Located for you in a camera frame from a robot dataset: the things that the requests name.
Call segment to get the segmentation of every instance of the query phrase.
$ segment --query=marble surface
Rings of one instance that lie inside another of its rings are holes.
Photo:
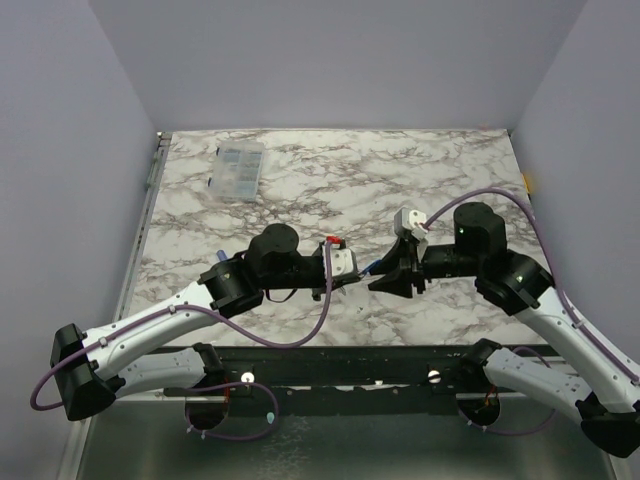
[[[255,203],[217,203],[207,179],[223,140],[263,142],[268,154]],[[401,206],[435,212],[470,190],[497,186],[526,198],[507,133],[499,131],[251,130],[178,132],[153,211],[130,313],[165,299],[217,261],[215,252],[244,250],[266,225],[283,222],[310,254],[327,234],[347,239],[362,268],[393,244],[393,215]],[[511,248],[544,263],[526,218],[502,197],[484,195],[507,222]],[[432,228],[431,244],[451,243],[452,215]],[[369,292],[368,280],[336,293],[329,317],[309,345],[469,344],[487,337],[508,344],[542,340],[484,301],[472,279],[440,280],[412,300]],[[274,292],[283,298],[286,292]],[[234,319],[273,341],[311,330],[321,303],[298,292],[285,304],[265,300]],[[173,345],[196,341],[252,345],[218,325]]]

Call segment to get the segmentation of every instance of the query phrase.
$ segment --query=white marble tabletop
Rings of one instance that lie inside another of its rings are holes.
[[[207,180],[223,140],[255,140],[268,150],[255,203],[216,203]],[[526,198],[509,137],[495,131],[246,130],[173,135],[153,211],[130,313],[173,295],[217,262],[215,252],[244,250],[270,223],[287,223],[311,254],[328,234],[347,239],[362,268],[392,246],[393,215],[410,206],[429,215],[477,188],[497,186]],[[543,265],[526,218],[507,199],[479,197],[507,223],[510,247]],[[451,243],[452,214],[431,230],[430,244]],[[369,292],[366,283],[333,296],[328,319],[308,345],[470,344],[487,337],[505,344],[540,343],[475,292],[473,280],[439,280],[412,300]],[[274,292],[284,297],[287,292]],[[306,335],[321,303],[298,292],[234,317],[277,342]],[[222,325],[172,342],[253,345]]]

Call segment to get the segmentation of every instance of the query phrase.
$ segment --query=gray floor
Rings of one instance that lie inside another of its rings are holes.
[[[458,417],[288,417],[253,443],[186,434],[182,402],[122,402],[91,425],[79,478],[252,480],[534,480],[614,478],[608,459],[559,418],[519,438],[482,434]],[[526,428],[548,410],[512,399],[500,425]],[[238,419],[247,433],[262,419]]]

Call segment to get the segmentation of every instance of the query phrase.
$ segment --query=wall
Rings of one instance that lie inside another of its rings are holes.
[[[0,32],[0,478],[52,479],[68,423],[29,394],[58,327],[114,312],[155,131],[86,0],[5,3]]]
[[[639,24],[637,0],[590,0],[513,135],[570,296],[636,362]]]
[[[515,127],[584,0],[91,0],[159,129]]]

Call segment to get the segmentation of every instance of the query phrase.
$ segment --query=clear plastic container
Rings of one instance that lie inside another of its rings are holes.
[[[255,201],[266,149],[259,142],[222,142],[209,178],[215,198]]]

